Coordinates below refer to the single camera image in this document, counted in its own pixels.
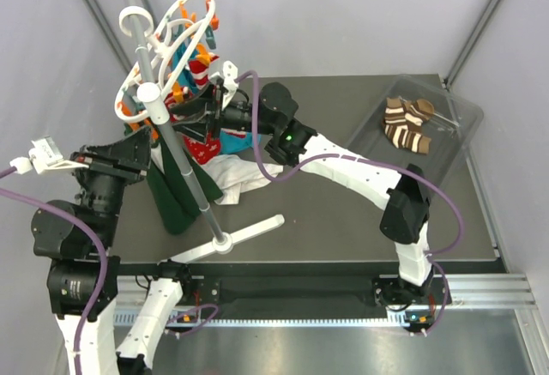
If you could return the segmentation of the teal blue cloth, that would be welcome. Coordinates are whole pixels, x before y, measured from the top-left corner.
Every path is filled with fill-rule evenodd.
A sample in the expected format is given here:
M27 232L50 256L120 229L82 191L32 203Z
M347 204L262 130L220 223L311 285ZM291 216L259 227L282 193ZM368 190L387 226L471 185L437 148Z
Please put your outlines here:
M197 52L191 56L190 60L193 59L196 56L196 54ZM210 87L211 85L222 85L222 84L218 83L216 79L208 77L208 85L206 87ZM187 63L184 70L182 71L182 75L173 84L172 92L173 94L186 92L189 94L193 93L194 95L199 91L201 91L201 89L196 88L196 85L192 79L189 66ZM173 115L171 115L172 123L178 122L178 121L184 121L185 123L194 123L194 122L201 122L201 121L207 122L207 118L208 118L208 110L205 112L199 112L195 115L188 116L186 118L174 117ZM221 145L220 154L236 154L252 146L252 135L248 130L221 129L219 137L212 138L212 139L220 140L220 145Z

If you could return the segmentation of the red white striped sock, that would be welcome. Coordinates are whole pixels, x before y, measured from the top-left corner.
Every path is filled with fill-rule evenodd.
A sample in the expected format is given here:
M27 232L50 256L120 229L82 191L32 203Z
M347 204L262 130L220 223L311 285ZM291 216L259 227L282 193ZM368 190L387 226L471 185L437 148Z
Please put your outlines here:
M219 57L216 54L214 54L214 57L212 57L211 63L215 62L218 58ZM208 85L209 66L205 66L201 64L198 60L196 60L196 57L194 57L188 62L188 66L189 66L192 79L196 85L196 88L203 89L204 87L206 87Z

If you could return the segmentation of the white round clip hanger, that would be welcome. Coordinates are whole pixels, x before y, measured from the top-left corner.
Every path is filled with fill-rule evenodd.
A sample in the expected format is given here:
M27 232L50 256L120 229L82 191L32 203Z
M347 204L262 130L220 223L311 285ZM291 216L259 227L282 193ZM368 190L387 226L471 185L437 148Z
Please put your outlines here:
M202 19L192 21L181 18L173 21L171 15L188 1L177 0L173 3L157 25L152 15L140 6L132 5L121 10L118 18L121 31L129 37L145 39L144 44L137 45L138 61L126 76L114 100L114 112L122 122L137 124L148 118L156 124L168 121L164 100L206 34L216 10L215 0L205 0L207 13ZM187 39L190 43L179 64L170 77L165 78L169 61ZM123 97L132 86L137 87L136 94L144 109L129 116L123 112Z

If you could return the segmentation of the orange clothes peg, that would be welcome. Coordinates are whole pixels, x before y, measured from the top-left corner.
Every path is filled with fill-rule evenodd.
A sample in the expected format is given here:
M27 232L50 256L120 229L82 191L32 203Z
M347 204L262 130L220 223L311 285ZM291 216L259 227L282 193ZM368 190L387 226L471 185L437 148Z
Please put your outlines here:
M205 66L209 66L212 62L212 57L214 54L209 52L203 44L198 44L196 46L196 60Z

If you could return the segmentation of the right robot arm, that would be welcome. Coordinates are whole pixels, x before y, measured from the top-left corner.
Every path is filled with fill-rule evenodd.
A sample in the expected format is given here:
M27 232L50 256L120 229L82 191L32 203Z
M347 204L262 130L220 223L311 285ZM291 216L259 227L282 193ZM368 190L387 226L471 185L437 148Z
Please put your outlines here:
M279 82L262 87L248 102L223 105L220 84L208 84L173 106L174 129L193 140L214 138L221 130L268 136L268 155L278 164L324 177L365 197L382 210L381 233L395 244L404 303L418 303L432 290L433 267L427 259L431 204L422 170L376 163L331 142L302 124L290 91Z

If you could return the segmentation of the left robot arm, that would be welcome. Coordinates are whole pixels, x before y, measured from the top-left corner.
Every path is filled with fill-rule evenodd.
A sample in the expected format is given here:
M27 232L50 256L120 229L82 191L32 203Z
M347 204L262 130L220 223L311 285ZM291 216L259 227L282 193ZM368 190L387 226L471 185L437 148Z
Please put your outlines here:
M64 158L50 137L29 154L38 173L68 171L80 186L73 202L52 200L31 221L33 252L51 259L46 279L51 311L65 339L72 374L150 374L160 338L177 303L195 284L184 263L122 264L109 255L124 190L147 176L151 130L141 128ZM125 340L114 340L118 277L146 276L146 297Z

